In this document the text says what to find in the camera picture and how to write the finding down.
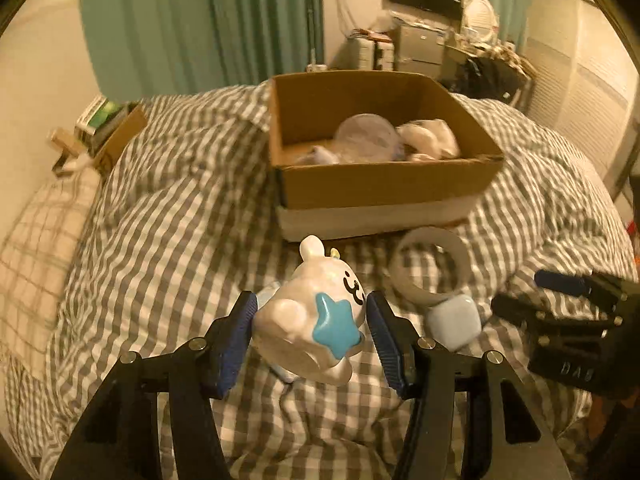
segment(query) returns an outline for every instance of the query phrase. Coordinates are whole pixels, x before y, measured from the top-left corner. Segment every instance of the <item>ceramic bunny figurine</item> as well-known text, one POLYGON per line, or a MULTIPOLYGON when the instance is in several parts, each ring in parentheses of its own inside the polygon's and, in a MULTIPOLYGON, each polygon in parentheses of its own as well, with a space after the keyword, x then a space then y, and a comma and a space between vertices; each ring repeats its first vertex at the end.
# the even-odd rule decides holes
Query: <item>ceramic bunny figurine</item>
POLYGON ((300 243, 303 262, 258 309, 253 345, 271 365, 328 384, 351 379, 349 357, 362 349, 365 295, 355 273, 316 236, 300 243))

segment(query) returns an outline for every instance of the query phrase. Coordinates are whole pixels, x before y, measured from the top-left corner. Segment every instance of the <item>cardboard box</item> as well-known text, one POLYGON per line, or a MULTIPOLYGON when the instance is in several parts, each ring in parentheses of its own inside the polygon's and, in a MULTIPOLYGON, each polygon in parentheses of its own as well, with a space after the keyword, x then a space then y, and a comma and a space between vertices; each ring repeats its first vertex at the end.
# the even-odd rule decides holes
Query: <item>cardboard box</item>
POLYGON ((289 241, 308 234, 346 238, 460 222, 500 171, 504 155, 438 83, 419 74, 334 71, 276 76, 271 91, 270 159, 278 221, 289 241), (294 166, 340 123, 372 113, 393 126, 444 119, 462 157, 436 162, 294 166))
POLYGON ((94 157, 94 168, 102 176, 111 173, 127 143, 146 126, 146 117, 139 104, 111 134, 94 157))

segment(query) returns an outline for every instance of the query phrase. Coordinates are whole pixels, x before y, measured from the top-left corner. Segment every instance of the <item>tape roll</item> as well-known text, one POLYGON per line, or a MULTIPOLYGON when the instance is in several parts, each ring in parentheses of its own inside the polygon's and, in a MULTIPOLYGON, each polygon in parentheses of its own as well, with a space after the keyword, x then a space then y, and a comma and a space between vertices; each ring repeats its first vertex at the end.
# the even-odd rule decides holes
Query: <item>tape roll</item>
POLYGON ((433 306, 456 296, 471 277, 471 258, 466 245, 457 234, 438 227, 420 227, 409 231, 401 240, 391 258, 389 275, 394 288, 412 303, 433 306), (456 285, 450 292, 436 293, 415 285, 402 266, 402 250, 415 244, 431 244, 442 248, 452 257, 456 266, 456 285))

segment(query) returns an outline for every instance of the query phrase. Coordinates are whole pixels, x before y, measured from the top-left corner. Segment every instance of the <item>bed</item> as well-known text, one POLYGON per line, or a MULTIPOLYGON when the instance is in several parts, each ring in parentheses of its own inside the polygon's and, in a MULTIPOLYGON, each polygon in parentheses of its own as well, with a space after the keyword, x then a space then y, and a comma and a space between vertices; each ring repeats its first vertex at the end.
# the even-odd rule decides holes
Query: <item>bed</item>
MULTIPOLYGON (((143 103, 148 126, 127 146, 104 184, 80 238, 42 380, 2 354, 6 425, 14 452, 34 478, 48 478, 75 422, 123 351, 173 351, 201 335, 245 289, 284 280, 300 262, 279 235, 268 171, 268 83, 143 103)), ((540 268, 592 268, 634 279, 631 244, 588 160, 553 131, 513 108, 457 96, 506 154, 504 169, 468 218, 454 228, 467 245, 466 293, 484 329, 463 352, 503 352, 545 415, 575 472, 584 466, 590 396, 527 369, 520 333, 490 316, 498 290, 544 298, 560 316, 593 318, 585 303, 533 286, 540 268)), ((384 291, 424 332, 422 312, 391 287, 386 266, 398 234, 351 240, 340 253, 367 291, 384 291)), ((413 250, 414 280, 442 288, 452 279, 439 253, 413 250)), ((387 479, 410 414, 385 381, 370 333, 342 387, 282 383, 255 350, 236 386, 213 401, 235 478, 387 479)), ((456 403, 464 410, 464 399, 456 403)), ((168 403, 159 399, 162 468, 175 478, 168 403)), ((462 460, 462 424, 453 427, 449 475, 462 460)))

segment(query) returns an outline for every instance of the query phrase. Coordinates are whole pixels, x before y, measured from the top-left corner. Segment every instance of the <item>bunny ear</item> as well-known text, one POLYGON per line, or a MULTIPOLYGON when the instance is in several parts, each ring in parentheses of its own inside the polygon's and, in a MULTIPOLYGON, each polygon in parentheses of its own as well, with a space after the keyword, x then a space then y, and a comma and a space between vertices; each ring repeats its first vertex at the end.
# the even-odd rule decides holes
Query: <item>bunny ear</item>
POLYGON ((324 256, 324 245, 317 236, 309 235, 300 242, 300 256, 306 262, 315 256, 324 256))

